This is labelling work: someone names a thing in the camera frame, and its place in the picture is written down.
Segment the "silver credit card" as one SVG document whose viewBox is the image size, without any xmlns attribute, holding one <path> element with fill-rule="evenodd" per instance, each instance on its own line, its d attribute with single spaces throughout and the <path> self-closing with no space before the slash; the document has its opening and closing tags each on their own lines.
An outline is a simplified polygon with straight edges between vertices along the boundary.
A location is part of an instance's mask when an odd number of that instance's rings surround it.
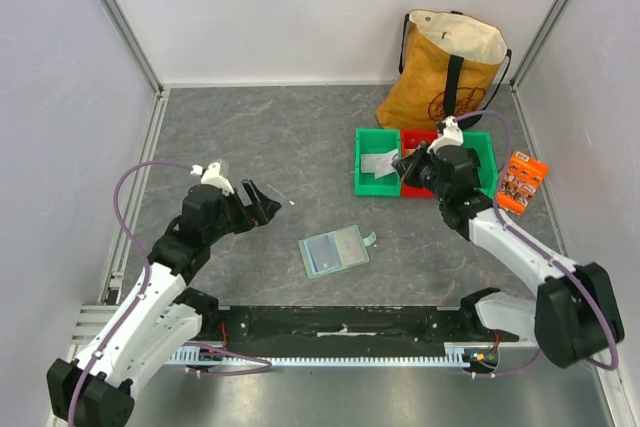
<svg viewBox="0 0 640 427">
<path fill-rule="evenodd" d="M 373 154 L 373 174 L 376 180 L 389 175 L 397 175 L 397 163 L 401 160 L 400 151 L 393 149 L 383 154 Z"/>
</svg>

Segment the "black credit card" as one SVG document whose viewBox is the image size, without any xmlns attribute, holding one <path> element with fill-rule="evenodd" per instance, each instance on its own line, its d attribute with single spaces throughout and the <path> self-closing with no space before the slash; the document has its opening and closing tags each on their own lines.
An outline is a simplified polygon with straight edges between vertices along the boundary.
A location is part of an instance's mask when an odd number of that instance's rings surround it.
<svg viewBox="0 0 640 427">
<path fill-rule="evenodd" d="M 311 269 L 315 274 L 322 274 L 338 267 L 335 248 L 328 235 L 317 236 L 305 241 L 310 257 Z"/>
</svg>

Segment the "light green card holder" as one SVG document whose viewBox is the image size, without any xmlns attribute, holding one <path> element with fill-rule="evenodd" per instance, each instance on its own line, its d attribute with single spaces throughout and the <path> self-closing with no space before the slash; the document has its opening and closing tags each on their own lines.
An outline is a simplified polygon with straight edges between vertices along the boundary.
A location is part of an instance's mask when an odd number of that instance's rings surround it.
<svg viewBox="0 0 640 427">
<path fill-rule="evenodd" d="M 332 241 L 339 265 L 337 268 L 328 272 L 315 274 L 311 269 L 311 261 L 306 250 L 305 241 L 322 235 L 328 235 Z M 360 228 L 357 225 L 352 225 L 300 240 L 298 247 L 307 276 L 309 279 L 314 279 L 368 263 L 370 261 L 370 255 L 367 248 L 373 246 L 376 241 L 377 236 L 375 232 L 371 232 L 368 236 L 363 237 Z"/>
</svg>

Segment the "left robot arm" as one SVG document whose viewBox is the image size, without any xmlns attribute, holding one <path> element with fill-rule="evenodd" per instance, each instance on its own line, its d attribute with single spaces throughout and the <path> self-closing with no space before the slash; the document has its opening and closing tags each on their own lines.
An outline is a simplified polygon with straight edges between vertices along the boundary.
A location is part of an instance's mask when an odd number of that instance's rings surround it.
<svg viewBox="0 0 640 427">
<path fill-rule="evenodd" d="M 193 338 L 220 327 L 215 297 L 190 287 L 228 234 L 268 224 L 280 210 L 251 180 L 250 202 L 216 184 L 191 187 L 180 214 L 154 243 L 146 265 L 110 320 L 71 361 L 57 359 L 46 380 L 53 414 L 70 426 L 123 426 L 146 383 Z"/>
</svg>

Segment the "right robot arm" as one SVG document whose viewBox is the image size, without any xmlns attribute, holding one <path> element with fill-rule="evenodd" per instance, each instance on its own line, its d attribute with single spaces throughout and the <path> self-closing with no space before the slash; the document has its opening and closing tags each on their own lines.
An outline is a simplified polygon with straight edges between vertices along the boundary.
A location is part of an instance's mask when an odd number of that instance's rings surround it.
<svg viewBox="0 0 640 427">
<path fill-rule="evenodd" d="M 529 326 L 542 353 L 566 368 L 585 360 L 613 371 L 624 326 L 608 272 L 580 265 L 506 217 L 479 189 L 477 155 L 463 146 L 421 143 L 391 163 L 402 183 L 430 191 L 444 222 L 502 262 L 534 294 Z"/>
</svg>

